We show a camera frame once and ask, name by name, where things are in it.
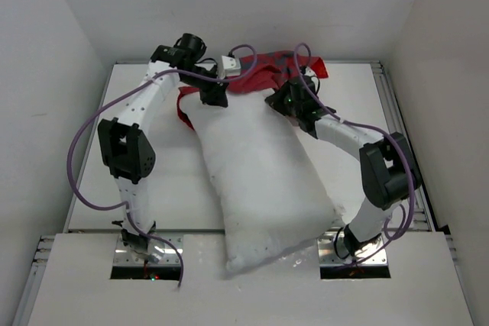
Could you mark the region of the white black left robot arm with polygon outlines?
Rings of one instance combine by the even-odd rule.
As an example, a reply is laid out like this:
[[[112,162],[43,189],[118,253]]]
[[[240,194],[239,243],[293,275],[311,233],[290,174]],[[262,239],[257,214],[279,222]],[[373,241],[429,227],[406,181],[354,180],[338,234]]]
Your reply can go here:
[[[160,45],[150,58],[143,89],[122,112],[111,120],[102,119],[97,127],[102,162],[114,177],[124,204],[122,241],[151,263],[159,263],[171,246],[156,240],[156,223],[150,215],[147,177],[155,166],[156,153],[147,134],[179,82],[197,88],[203,104],[227,107],[227,85],[217,80],[218,67],[206,69],[198,64],[205,52],[204,41],[188,33],[172,47]]]

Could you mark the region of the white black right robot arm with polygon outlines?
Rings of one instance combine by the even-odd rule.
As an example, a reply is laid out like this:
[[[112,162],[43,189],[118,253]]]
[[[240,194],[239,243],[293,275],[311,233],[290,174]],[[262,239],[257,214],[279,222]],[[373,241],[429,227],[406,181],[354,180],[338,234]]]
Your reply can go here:
[[[404,135],[340,118],[320,102],[311,76],[286,81],[265,102],[317,140],[335,145],[360,164],[364,201],[343,229],[342,259],[353,257],[381,236],[387,219],[403,200],[413,201],[421,178]]]

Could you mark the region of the white pillow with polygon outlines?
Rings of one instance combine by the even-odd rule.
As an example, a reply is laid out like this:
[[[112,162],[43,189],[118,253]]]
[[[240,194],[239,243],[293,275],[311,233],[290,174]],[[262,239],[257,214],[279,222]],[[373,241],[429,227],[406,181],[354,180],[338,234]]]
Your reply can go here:
[[[237,275],[308,247],[340,221],[291,123],[262,92],[228,107],[180,99],[202,147],[225,227],[226,271]]]

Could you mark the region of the red patterned pillowcase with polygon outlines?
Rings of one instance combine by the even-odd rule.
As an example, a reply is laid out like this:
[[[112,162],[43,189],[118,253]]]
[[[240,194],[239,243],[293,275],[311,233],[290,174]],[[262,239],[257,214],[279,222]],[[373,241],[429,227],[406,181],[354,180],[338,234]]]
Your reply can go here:
[[[245,56],[240,58],[241,73],[250,69],[254,57]],[[318,56],[312,56],[310,62],[306,56],[299,56],[299,65],[308,65],[319,79],[329,77],[326,64]],[[252,68],[251,74],[237,82],[228,85],[226,92],[242,95],[250,92],[258,92],[266,89],[278,89],[290,77],[298,75],[298,71],[293,62],[293,51],[283,50],[272,53],[261,53],[257,55],[257,64]],[[176,112],[178,118],[193,130],[192,123],[188,116],[181,110],[180,101],[186,95],[197,93],[199,102],[199,90],[191,86],[179,87],[179,95],[176,101]]]

